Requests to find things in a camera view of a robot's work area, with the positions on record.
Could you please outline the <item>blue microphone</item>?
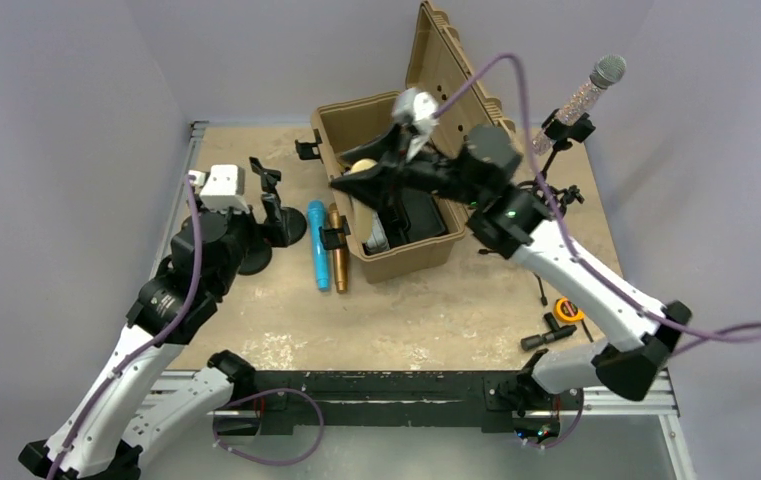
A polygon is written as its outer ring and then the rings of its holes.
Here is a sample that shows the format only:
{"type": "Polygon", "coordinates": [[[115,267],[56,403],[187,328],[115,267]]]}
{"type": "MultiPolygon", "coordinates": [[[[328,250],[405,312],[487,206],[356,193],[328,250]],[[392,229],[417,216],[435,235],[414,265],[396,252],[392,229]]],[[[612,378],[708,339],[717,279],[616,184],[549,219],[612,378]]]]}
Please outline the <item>blue microphone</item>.
{"type": "Polygon", "coordinates": [[[311,200],[308,203],[307,220],[312,245],[315,284],[320,291],[326,292],[330,290],[331,281],[328,254],[322,242],[326,210],[321,200],[311,200]]]}

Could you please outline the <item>black shock-mount desk stand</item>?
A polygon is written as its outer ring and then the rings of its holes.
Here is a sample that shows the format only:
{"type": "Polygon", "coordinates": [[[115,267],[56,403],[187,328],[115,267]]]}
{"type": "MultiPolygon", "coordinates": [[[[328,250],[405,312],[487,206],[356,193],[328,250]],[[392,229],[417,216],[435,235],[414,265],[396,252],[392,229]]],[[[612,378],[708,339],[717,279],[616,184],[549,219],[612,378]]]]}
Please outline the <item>black shock-mount desk stand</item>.
{"type": "Polygon", "coordinates": [[[252,276],[268,267],[273,258],[272,247],[262,241],[250,247],[238,269],[241,276],[252,276]]]}

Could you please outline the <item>black round-base mic stand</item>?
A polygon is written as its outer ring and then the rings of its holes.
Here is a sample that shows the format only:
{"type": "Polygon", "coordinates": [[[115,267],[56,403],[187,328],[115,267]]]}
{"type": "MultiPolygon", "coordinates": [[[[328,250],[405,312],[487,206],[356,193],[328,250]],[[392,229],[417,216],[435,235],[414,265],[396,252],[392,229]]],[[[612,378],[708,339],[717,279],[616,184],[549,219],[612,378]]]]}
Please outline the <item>black round-base mic stand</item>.
{"type": "Polygon", "coordinates": [[[266,240],[275,248],[294,245],[304,237],[308,223],[301,211],[282,203],[277,191],[277,185],[282,181],[282,172],[264,167],[256,157],[250,157],[249,163],[252,172],[260,177],[260,199],[266,213],[262,230],[266,240]]]}

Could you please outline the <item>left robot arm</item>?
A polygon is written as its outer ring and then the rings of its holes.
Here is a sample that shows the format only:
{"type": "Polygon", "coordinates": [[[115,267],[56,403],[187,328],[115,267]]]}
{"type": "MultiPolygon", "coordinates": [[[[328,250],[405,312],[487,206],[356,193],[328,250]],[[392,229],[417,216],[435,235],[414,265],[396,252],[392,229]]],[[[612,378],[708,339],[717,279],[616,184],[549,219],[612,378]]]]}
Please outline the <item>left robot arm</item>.
{"type": "Polygon", "coordinates": [[[240,409],[257,391],[255,370],[224,350],[156,406],[141,405],[169,364],[191,343],[249,255],[264,247],[240,194],[196,195],[196,212],[139,291],[107,364],[74,413],[19,462],[45,479],[137,479],[207,412],[240,409]]]}

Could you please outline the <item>cream yellow microphone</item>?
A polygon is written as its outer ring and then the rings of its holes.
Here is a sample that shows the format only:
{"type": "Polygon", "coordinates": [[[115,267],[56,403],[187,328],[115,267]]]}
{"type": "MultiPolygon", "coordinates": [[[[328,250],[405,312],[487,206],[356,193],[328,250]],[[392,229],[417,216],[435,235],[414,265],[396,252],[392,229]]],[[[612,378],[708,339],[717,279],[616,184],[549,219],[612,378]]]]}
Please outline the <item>cream yellow microphone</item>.
{"type": "Polygon", "coordinates": [[[354,175],[357,173],[361,173],[367,170],[372,169],[377,165],[377,162],[373,159],[364,158],[361,160],[356,161],[348,171],[349,175],[354,175]]]}

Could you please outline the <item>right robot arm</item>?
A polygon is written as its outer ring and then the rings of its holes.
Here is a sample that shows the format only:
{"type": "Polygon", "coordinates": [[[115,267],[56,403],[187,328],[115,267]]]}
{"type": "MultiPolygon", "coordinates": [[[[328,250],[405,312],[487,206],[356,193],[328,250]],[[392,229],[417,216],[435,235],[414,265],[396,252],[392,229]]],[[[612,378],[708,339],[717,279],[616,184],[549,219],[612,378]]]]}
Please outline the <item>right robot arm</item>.
{"type": "Polygon", "coordinates": [[[449,158],[426,149],[409,153],[411,127],[393,125],[339,154],[348,174],[333,190],[379,210],[411,189],[474,206],[466,223],[486,248],[537,274],[572,301],[605,338],[563,351],[538,351],[517,381],[520,399],[540,407],[571,388],[604,386],[643,400],[691,319],[683,303],[661,301],[628,284],[582,245],[562,234],[557,215],[513,180],[522,156],[501,127],[478,125],[449,158]]]}

